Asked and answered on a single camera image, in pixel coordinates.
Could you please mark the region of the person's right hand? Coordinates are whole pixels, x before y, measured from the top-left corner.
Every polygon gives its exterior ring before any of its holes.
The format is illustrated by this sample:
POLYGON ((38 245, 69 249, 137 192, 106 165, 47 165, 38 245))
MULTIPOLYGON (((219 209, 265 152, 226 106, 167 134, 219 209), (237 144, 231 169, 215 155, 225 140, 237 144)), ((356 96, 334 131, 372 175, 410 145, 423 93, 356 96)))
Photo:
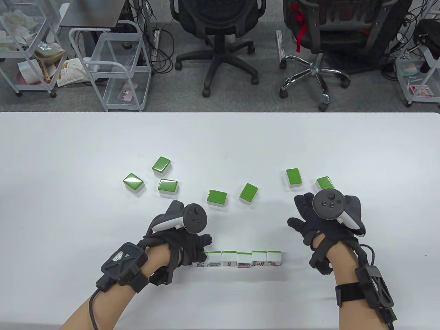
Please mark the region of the person's right hand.
POLYGON ((335 242, 358 241, 355 236, 362 237, 366 234, 366 228, 362 222, 359 225, 360 229, 352 230, 335 219, 328 220, 319 217, 312 206, 313 198, 314 195, 311 192, 296 195, 294 203, 302 218, 292 217, 287 220, 288 226, 303 236, 305 245, 311 246, 312 241, 319 234, 323 234, 326 238, 335 242))

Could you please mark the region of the person's left hand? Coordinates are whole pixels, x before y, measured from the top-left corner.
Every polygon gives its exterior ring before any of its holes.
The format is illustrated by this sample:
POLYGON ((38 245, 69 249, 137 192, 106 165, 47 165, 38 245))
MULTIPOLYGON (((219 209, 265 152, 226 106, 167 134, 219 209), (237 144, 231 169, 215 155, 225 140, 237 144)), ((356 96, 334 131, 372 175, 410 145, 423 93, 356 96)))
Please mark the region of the person's left hand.
POLYGON ((206 261, 205 247, 211 244, 210 234, 189 233, 184 228, 146 233, 137 243, 154 265, 172 269, 206 261))

